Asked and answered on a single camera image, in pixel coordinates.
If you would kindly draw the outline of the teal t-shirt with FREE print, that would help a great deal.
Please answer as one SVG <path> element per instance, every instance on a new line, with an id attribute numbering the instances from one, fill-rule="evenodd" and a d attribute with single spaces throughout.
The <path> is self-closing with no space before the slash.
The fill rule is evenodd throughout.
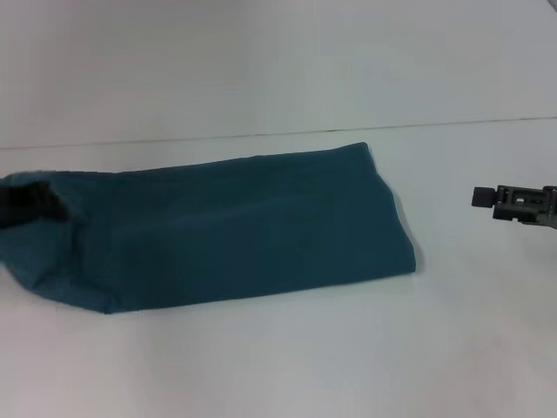
<path id="1" fill-rule="evenodd" d="M 0 264 L 36 296 L 101 314 L 413 273 L 366 144 L 139 172 L 17 172 L 68 220 L 0 228 Z"/>

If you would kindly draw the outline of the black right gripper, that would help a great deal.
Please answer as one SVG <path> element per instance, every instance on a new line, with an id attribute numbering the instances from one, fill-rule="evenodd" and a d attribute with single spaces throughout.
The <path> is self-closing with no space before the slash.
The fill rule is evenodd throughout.
<path id="1" fill-rule="evenodd" d="M 500 185 L 473 189 L 472 207 L 493 207 L 493 218 L 557 228 L 557 186 L 541 189 Z"/>

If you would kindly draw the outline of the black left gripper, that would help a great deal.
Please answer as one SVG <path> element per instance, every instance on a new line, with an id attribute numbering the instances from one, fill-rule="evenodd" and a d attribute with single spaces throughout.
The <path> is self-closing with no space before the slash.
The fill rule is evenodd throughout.
<path id="1" fill-rule="evenodd" d="M 69 212 L 48 182 L 0 185 L 0 228 L 22 225 L 37 217 L 68 220 Z"/>

